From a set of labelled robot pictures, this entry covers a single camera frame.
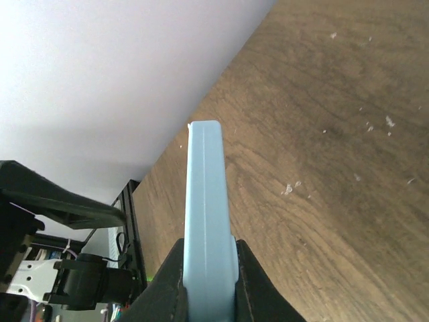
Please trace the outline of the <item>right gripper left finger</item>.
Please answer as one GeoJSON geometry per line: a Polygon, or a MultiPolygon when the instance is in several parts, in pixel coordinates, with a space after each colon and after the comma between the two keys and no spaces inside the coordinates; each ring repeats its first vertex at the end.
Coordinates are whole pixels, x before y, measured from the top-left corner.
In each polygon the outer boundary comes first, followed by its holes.
{"type": "Polygon", "coordinates": [[[184,240],[173,245],[149,286],[119,318],[122,322],[188,320],[188,299],[182,284],[184,240]]]}

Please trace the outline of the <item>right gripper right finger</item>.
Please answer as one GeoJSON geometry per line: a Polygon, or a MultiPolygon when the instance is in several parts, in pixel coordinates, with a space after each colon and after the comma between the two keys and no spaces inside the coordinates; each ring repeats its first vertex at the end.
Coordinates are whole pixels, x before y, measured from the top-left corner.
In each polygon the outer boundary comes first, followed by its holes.
{"type": "Polygon", "coordinates": [[[305,322],[273,285],[248,244],[240,239],[236,246],[239,279],[235,284],[235,320],[305,322]]]}

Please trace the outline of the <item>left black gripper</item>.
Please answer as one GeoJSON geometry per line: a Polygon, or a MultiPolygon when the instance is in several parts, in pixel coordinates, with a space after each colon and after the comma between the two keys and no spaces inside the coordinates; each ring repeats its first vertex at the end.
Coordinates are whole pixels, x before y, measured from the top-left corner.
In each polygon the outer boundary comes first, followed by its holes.
{"type": "Polygon", "coordinates": [[[71,193],[16,162],[1,161],[1,292],[7,292],[29,244],[45,225],[43,215],[71,229],[126,224],[117,208],[71,193]]]}

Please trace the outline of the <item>phone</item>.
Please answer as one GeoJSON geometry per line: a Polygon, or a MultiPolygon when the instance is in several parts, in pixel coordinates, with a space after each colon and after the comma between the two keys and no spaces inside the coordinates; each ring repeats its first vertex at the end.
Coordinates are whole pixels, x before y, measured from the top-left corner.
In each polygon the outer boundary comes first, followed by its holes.
{"type": "Polygon", "coordinates": [[[234,321],[239,263],[218,121],[188,125],[182,282],[189,321],[234,321]]]}

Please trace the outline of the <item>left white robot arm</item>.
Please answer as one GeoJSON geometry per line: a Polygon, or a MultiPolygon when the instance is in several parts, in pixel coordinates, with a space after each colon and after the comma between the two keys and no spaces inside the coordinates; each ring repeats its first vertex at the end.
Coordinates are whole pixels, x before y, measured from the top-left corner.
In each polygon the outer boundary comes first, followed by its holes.
{"type": "Polygon", "coordinates": [[[20,321],[30,302],[71,311],[99,303],[128,305],[145,289],[132,206],[106,205],[71,193],[14,160],[1,162],[1,320],[20,321]],[[119,257],[77,253],[74,259],[28,260],[44,218],[71,229],[123,227],[119,257]]]}

